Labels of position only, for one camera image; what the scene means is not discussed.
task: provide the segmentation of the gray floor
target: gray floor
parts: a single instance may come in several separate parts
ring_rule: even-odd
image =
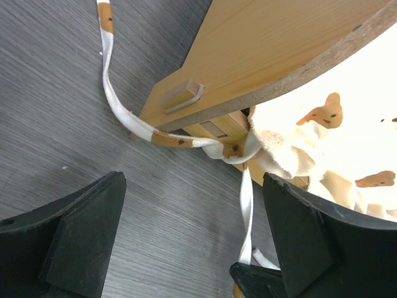
[[[181,66],[209,0],[113,0],[111,80],[138,114]],[[103,297],[230,297],[240,173],[199,149],[134,142],[101,88],[95,0],[0,1],[0,219],[111,171],[128,183]],[[254,244],[275,261],[259,186]]]

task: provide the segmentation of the wooden floor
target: wooden floor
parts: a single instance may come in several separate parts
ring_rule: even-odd
[[[139,114],[181,66],[209,0],[113,0],[111,80]],[[0,1],[0,219],[123,171],[127,196],[103,297],[230,297],[244,238],[241,173],[200,149],[134,142],[101,88],[95,0]],[[255,185],[254,244],[275,261]]]

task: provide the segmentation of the screw hole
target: screw hole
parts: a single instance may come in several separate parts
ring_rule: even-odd
[[[0,227],[5,227],[6,225],[12,225],[15,222],[13,219],[4,219],[0,221]]]

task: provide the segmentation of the gray wood grain surface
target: gray wood grain surface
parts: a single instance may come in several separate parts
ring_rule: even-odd
[[[138,114],[183,63],[210,0],[112,2],[110,76]],[[103,297],[230,297],[244,238],[240,172],[200,149],[129,139],[102,91],[98,26],[95,0],[0,1],[0,219],[123,171]],[[255,196],[253,241],[276,261],[258,185]]]

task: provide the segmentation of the brown patch on strap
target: brown patch on strap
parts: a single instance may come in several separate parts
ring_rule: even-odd
[[[297,122],[297,125],[303,125],[309,121],[315,121],[326,129],[336,129],[342,124],[343,113],[341,106],[341,97],[339,93],[331,93],[322,107],[316,107],[311,110],[304,118]]]
[[[236,283],[233,283],[233,298],[243,298],[243,292],[241,292]]]
[[[243,156],[243,149],[238,145],[223,144],[222,154],[224,157],[229,158],[231,156]]]
[[[102,29],[113,33],[112,6],[110,6],[110,3],[98,3],[98,15]]]
[[[191,148],[193,140],[184,137],[172,137],[166,132],[153,132],[151,136],[151,143],[176,148]]]
[[[357,187],[378,187],[395,185],[396,174],[392,171],[382,171],[362,179],[356,180]]]

